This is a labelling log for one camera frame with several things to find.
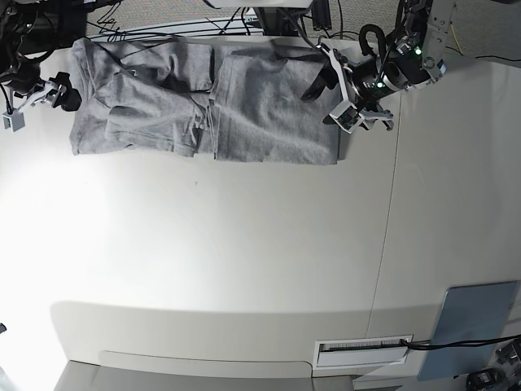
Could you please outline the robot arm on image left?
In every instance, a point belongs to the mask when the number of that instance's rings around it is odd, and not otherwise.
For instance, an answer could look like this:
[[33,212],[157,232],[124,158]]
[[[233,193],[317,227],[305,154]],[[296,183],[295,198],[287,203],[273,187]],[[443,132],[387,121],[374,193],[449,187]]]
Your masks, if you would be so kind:
[[[29,58],[20,52],[24,38],[42,17],[50,26],[51,44],[40,56]],[[40,64],[58,48],[59,34],[42,1],[1,2],[1,92],[5,99],[4,127],[14,132],[25,127],[24,113],[39,103],[65,112],[77,111],[81,95],[72,87],[70,75],[58,72],[41,78]]]

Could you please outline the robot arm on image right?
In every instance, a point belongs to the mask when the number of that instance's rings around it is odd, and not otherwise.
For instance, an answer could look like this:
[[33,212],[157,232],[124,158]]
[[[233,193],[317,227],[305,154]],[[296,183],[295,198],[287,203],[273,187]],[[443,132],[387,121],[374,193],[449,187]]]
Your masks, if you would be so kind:
[[318,97],[327,87],[339,87],[341,100],[324,118],[347,134],[370,130],[380,121],[394,127],[393,114],[381,100],[402,91],[437,83],[446,73],[444,50],[452,28],[455,1],[400,1],[394,29],[386,34],[375,24],[364,25],[358,43],[365,60],[355,63],[338,50],[318,43],[328,60],[301,97]]

